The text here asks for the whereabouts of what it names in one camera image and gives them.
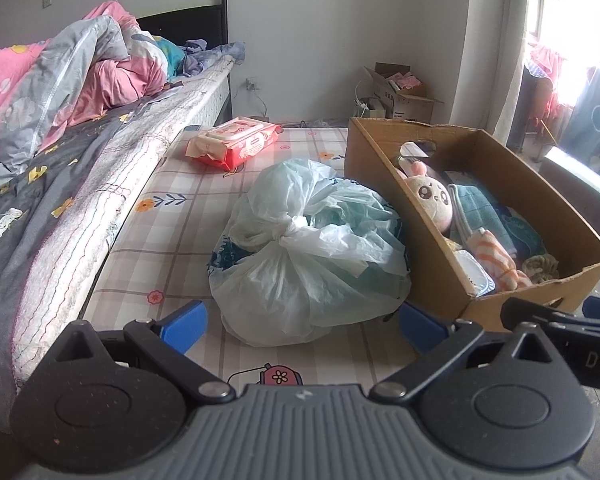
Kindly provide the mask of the dark brown cabinet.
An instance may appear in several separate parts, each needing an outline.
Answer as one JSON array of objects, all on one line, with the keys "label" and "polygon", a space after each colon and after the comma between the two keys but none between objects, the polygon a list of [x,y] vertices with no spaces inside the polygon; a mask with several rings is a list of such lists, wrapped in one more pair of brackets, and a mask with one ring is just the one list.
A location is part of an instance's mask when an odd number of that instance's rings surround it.
[{"label": "dark brown cabinet", "polygon": [[600,175],[556,146],[544,155],[539,174],[600,236]]}]

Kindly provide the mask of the black bed headboard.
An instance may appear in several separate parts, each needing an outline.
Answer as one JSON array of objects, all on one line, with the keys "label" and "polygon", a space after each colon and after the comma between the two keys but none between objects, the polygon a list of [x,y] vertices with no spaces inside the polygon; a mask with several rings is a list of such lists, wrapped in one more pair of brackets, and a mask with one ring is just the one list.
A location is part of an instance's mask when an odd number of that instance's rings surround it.
[{"label": "black bed headboard", "polygon": [[209,49],[228,44],[228,0],[139,18],[141,29],[182,46],[187,40],[203,39]]}]

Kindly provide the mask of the orange striped cloth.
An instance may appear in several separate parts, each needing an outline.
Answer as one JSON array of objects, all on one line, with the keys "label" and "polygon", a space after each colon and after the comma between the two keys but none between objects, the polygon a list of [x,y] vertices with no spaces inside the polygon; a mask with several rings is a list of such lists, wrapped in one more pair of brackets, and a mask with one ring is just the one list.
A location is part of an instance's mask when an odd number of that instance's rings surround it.
[{"label": "orange striped cloth", "polygon": [[466,246],[492,278],[498,292],[513,292],[532,285],[491,231],[480,228],[472,232]]}]

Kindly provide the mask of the blue white plastic pack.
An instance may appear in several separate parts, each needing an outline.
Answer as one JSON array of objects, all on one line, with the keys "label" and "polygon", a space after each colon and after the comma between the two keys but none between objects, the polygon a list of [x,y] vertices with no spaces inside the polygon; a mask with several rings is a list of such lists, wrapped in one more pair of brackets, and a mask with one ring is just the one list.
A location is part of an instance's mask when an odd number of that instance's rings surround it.
[{"label": "blue white plastic pack", "polygon": [[514,258],[523,262],[534,256],[544,255],[546,248],[541,235],[516,211],[501,211],[498,216],[515,249]]}]

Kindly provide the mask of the purple blue clothes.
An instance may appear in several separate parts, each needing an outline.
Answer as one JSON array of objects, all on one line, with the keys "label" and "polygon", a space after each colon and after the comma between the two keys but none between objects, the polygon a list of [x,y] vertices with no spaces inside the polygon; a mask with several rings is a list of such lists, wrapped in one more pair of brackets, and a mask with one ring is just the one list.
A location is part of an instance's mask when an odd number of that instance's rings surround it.
[{"label": "purple blue clothes", "polygon": [[170,78],[198,76],[225,55],[234,58],[236,64],[242,64],[246,56],[245,45],[240,41],[209,49],[207,41],[203,39],[186,40],[184,46],[177,46],[160,36],[155,36],[154,39],[166,56]]}]

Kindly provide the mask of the white plastic bag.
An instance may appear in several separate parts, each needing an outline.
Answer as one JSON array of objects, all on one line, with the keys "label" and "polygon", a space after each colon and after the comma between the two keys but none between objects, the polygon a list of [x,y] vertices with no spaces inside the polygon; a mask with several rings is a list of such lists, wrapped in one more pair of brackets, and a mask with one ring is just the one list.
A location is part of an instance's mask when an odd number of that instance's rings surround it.
[{"label": "white plastic bag", "polygon": [[265,168],[208,265],[225,329],[253,347],[290,346],[394,312],[412,286],[401,231],[386,200],[332,167]]}]

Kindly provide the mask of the pink plush doll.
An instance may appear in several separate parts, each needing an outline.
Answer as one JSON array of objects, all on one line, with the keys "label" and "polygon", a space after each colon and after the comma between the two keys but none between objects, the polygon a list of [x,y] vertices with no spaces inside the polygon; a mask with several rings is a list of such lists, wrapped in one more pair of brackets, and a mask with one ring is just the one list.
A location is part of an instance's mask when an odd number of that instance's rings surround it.
[{"label": "pink plush doll", "polygon": [[434,178],[420,160],[401,157],[398,166],[408,189],[440,233],[449,231],[453,220],[453,206],[446,186]]}]

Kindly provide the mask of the red wet wipes pack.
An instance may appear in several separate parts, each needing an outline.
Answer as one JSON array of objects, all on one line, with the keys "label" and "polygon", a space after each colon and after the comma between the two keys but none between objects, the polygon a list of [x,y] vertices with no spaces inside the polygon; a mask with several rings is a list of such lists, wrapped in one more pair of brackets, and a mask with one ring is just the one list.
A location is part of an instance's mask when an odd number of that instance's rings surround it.
[{"label": "red wet wipes pack", "polygon": [[248,117],[200,130],[188,142],[185,156],[231,172],[278,140],[283,127]]}]

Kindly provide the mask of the wall socket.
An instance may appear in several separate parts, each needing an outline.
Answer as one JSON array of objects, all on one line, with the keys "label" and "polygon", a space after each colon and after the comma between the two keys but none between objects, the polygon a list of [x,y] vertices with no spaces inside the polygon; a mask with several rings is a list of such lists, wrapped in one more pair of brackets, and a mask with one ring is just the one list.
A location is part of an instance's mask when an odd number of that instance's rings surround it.
[{"label": "wall socket", "polygon": [[245,79],[245,88],[249,92],[251,92],[251,91],[257,92],[259,90],[258,83],[253,78]]}]

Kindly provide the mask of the teal checked towel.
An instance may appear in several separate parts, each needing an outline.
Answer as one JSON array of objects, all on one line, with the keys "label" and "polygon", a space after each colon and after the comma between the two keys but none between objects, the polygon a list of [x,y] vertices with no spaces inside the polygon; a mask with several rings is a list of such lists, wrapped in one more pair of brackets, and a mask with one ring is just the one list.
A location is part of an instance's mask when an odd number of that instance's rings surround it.
[{"label": "teal checked towel", "polygon": [[490,202],[491,195],[475,185],[450,184],[448,186],[453,206],[451,238],[464,245],[472,232],[480,228],[489,230],[512,257],[515,255],[513,243]]}]

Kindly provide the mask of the pink grey quilt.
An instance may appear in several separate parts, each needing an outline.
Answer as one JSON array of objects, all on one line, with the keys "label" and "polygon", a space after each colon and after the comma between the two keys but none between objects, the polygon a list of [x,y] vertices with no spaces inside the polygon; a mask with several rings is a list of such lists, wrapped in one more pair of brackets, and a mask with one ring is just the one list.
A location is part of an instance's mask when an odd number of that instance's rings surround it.
[{"label": "pink grey quilt", "polygon": [[0,188],[71,126],[158,93],[160,44],[117,1],[50,39],[0,49]]}]

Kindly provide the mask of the white tissue roll pack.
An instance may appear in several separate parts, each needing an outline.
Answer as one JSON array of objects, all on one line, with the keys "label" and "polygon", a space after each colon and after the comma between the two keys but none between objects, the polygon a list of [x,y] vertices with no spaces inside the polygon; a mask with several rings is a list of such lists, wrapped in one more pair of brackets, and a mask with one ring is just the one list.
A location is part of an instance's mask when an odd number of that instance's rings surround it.
[{"label": "white tissue roll pack", "polygon": [[470,283],[469,296],[479,298],[494,292],[493,278],[486,273],[478,260],[465,249],[456,250],[454,257]]}]

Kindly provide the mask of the green floral cloth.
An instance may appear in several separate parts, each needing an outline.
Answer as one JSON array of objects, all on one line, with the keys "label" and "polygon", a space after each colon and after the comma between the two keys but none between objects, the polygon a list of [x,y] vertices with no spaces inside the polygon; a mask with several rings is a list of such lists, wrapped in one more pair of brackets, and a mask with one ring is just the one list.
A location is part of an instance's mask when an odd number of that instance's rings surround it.
[{"label": "green floral cloth", "polygon": [[558,260],[550,254],[535,255],[524,260],[521,269],[532,284],[541,284],[559,278]]}]

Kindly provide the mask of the small cardboard box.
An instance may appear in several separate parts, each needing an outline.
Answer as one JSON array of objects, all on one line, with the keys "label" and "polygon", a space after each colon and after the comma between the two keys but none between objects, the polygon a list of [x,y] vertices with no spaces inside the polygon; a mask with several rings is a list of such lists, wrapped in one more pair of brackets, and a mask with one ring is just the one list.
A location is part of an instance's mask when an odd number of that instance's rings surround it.
[{"label": "small cardboard box", "polygon": [[404,119],[429,124],[441,101],[429,95],[426,84],[411,66],[376,62],[365,67],[370,95],[356,98],[358,114],[367,118]]}]

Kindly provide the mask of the white woven blanket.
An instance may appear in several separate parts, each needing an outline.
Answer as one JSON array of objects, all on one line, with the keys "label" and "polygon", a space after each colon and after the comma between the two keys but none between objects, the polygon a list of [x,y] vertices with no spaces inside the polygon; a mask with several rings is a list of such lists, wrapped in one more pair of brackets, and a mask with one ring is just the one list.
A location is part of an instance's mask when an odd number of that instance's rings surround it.
[{"label": "white woven blanket", "polygon": [[60,205],[56,226],[33,258],[12,336],[12,378],[22,385],[64,326],[75,320],[123,223],[159,162],[189,126],[211,126],[230,98],[225,55],[195,77],[138,101]]}]

